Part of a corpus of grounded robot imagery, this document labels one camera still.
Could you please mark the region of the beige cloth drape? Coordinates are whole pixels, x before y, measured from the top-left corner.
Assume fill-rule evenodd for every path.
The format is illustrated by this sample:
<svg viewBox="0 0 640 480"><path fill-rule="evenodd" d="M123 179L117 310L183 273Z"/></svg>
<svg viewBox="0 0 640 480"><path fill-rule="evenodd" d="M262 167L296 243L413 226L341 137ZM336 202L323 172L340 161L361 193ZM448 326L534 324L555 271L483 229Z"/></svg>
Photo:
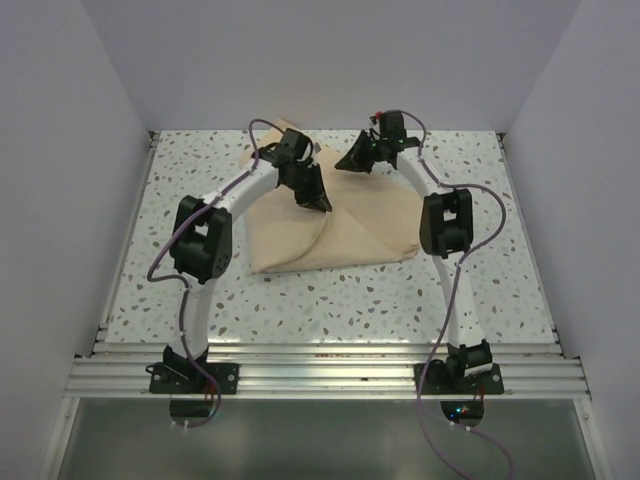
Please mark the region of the beige cloth drape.
<svg viewBox="0 0 640 480"><path fill-rule="evenodd" d="M422 199L386 168L371 174L339 171L340 153L317 135L328 213L298 206L281 186L244 214L252 273L301 272L386 264L420 249Z"/></svg>

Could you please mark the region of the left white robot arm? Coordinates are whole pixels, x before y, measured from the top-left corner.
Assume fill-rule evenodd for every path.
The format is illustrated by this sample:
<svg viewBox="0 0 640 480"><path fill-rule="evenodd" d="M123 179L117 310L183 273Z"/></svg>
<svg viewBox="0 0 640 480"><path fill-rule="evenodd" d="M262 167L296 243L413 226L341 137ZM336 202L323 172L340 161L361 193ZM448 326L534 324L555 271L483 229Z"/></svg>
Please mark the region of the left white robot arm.
<svg viewBox="0 0 640 480"><path fill-rule="evenodd" d="M233 223L280 186L291 190L302 208L332 210L313 141L291 128L283 130L278 141L255 146L247 165L223 186L202 197L185 196L172 236L149 268L150 281L178 280L184 285L177 338L165 348L162 363L185 392L197 392L207 383L207 322L216 281L232 259Z"/></svg>

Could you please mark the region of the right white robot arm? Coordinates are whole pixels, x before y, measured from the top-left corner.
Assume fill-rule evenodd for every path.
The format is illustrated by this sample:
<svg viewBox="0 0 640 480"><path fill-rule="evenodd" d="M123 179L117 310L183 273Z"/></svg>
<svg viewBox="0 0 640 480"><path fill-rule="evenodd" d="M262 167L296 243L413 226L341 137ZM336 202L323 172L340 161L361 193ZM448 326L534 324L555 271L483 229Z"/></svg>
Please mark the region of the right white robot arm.
<svg viewBox="0 0 640 480"><path fill-rule="evenodd" d="M473 199L467 188L445 184L422 156L424 136L408 134L401 110L378 112L370 127L335 165L338 170L369 173L377 163L399 172L422 198L419 241L439 274L446 301L439 339L446 342L444 361L430 359L425 379L468 392L493 367L493 357L480 327L473 290L463 260L474 240Z"/></svg>

